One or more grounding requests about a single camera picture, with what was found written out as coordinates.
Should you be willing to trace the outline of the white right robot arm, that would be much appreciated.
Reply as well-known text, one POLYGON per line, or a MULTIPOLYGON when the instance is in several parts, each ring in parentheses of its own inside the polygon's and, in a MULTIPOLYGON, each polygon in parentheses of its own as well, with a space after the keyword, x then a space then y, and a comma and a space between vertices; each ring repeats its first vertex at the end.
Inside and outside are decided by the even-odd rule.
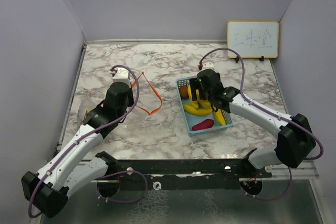
POLYGON ((308 119, 297 114, 291 116, 272 110, 245 96, 234 87, 224 87, 220 74, 205 69, 189 80, 192 99, 200 98, 221 110, 241 116, 270 133, 277 143, 274 146, 250 151, 241 164, 246 177, 254 177, 260 169, 284 164, 297 168, 316 146, 308 119))

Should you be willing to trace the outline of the clear zip bag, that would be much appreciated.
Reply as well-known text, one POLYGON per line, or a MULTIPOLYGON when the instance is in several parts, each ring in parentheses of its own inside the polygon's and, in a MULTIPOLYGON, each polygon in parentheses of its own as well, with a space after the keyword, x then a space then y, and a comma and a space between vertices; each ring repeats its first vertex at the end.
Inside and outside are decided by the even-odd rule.
POLYGON ((140 96, 131 114, 136 116, 153 116, 161 109, 163 100, 154 85, 146 77, 144 69, 139 72, 137 81, 140 85, 140 96))
POLYGON ((87 95, 81 100, 77 113, 77 128, 80 127, 87 114, 95 107, 96 104, 92 101, 90 95, 87 95))

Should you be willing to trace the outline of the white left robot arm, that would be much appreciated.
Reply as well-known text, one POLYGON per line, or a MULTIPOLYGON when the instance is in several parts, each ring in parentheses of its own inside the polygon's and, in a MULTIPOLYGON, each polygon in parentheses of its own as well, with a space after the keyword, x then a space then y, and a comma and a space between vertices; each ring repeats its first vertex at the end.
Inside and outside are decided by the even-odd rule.
POLYGON ((33 214, 33 207, 48 218, 54 217, 68 199, 90 181, 97 177, 110 179, 115 175, 116 166, 100 157, 83 167, 77 165, 131 112, 137 100, 129 81, 114 81, 105 99, 87 114, 68 144, 36 173, 23 175, 21 182, 24 197, 29 201, 30 218, 39 216, 33 214))

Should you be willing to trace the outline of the clear zip top bag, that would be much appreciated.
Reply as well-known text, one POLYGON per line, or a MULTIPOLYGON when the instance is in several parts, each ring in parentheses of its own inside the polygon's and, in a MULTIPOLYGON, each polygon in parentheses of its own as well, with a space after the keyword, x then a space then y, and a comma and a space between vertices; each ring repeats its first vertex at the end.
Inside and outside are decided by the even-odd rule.
POLYGON ((80 127, 87 114, 95 107, 96 104, 92 101, 90 95, 87 95, 81 100, 77 113, 77 128, 80 127))

